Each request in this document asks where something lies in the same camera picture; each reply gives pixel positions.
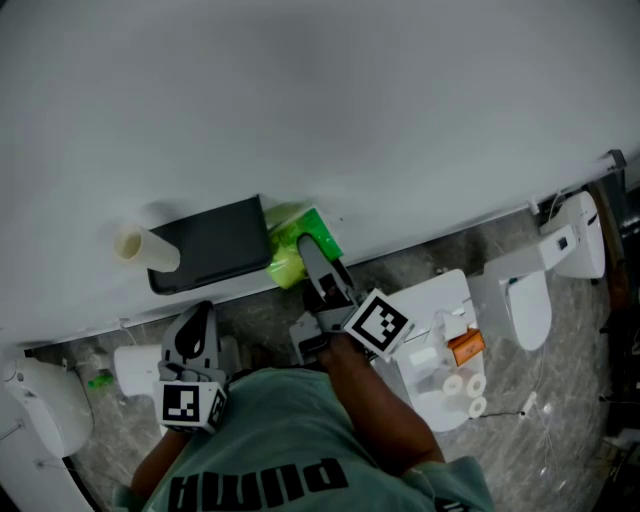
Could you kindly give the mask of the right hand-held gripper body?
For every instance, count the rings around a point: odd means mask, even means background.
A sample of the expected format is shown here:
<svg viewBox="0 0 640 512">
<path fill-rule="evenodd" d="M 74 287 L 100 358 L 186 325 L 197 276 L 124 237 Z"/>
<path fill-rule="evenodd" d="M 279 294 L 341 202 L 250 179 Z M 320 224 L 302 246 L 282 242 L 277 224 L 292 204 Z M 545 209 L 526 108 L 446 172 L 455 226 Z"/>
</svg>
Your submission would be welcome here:
<svg viewBox="0 0 640 512">
<path fill-rule="evenodd" d="M 308 365 L 339 334 L 354 338 L 369 356 L 388 359 L 414 327 L 388 296 L 369 293 L 361 302 L 329 297 L 324 305 L 306 310 L 289 336 L 299 363 Z"/>
</svg>

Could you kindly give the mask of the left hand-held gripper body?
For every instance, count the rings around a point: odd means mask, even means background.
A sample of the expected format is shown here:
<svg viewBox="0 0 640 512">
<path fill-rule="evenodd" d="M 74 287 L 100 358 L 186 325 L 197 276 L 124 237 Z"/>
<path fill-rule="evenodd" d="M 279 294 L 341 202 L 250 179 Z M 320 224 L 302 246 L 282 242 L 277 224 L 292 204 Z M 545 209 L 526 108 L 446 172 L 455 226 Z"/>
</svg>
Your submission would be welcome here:
<svg viewBox="0 0 640 512">
<path fill-rule="evenodd" d="M 158 363 L 154 406 L 160 425 L 176 432 L 218 432 L 227 402 L 226 368 L 211 361 L 204 366 Z"/>
</svg>

